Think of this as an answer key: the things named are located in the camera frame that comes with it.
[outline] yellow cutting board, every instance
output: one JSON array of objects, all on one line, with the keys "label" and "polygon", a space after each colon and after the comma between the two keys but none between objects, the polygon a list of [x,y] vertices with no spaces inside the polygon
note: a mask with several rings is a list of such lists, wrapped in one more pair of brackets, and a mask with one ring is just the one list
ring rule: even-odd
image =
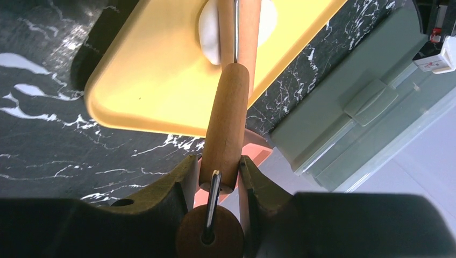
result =
[{"label": "yellow cutting board", "polygon": [[[221,69],[200,48],[198,19],[205,2],[140,0],[87,82],[85,104],[97,122],[206,135]],[[277,27],[258,49],[249,107],[346,0],[273,2]]]}]

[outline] screw hole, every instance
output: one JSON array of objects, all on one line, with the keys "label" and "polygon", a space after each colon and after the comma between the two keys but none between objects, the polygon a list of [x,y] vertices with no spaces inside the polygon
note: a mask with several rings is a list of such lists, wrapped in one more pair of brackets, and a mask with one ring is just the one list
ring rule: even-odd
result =
[{"label": "screw hole", "polygon": [[111,207],[122,207],[122,206],[128,206],[132,205],[134,203],[134,200],[132,199],[120,199],[115,201],[113,204],[111,204]]}]

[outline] white dough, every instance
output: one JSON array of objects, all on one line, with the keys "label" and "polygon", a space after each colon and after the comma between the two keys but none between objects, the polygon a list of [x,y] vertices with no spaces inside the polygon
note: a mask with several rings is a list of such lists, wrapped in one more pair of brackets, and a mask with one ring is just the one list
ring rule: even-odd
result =
[{"label": "white dough", "polygon": [[[261,1],[258,47],[269,38],[277,25],[277,10],[271,0]],[[213,65],[221,63],[218,32],[217,0],[209,0],[201,12],[198,23],[199,43],[203,54]]]}]

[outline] wooden cylinder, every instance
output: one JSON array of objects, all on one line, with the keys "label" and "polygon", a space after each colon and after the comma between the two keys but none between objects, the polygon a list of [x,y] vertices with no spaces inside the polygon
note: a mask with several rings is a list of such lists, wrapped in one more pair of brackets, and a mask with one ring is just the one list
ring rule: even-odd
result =
[{"label": "wooden cylinder", "polygon": [[236,187],[247,116],[249,74],[238,63],[222,71],[212,106],[204,144],[199,187],[209,191],[214,170],[220,170],[220,193],[229,194]]},{"label": "wooden cylinder", "polygon": [[[261,0],[239,0],[239,60],[248,69],[248,95],[253,92],[257,62],[258,32]],[[233,63],[234,57],[234,0],[218,0],[220,53],[222,70]]]}]

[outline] wooden handle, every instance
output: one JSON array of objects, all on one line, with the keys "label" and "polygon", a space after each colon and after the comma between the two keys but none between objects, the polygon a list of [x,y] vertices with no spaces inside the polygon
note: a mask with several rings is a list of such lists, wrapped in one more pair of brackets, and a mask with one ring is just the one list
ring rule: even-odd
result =
[{"label": "wooden handle", "polygon": [[[253,92],[257,62],[258,32],[260,29],[261,0],[239,0],[239,60],[248,69],[248,96]],[[218,0],[220,53],[222,70],[233,62],[234,56],[234,0]]]},{"label": "wooden handle", "polygon": [[236,187],[247,116],[248,84],[248,70],[243,65],[231,63],[223,69],[199,170],[199,187],[206,191],[209,191],[214,170],[222,172],[221,194],[229,194]]}]

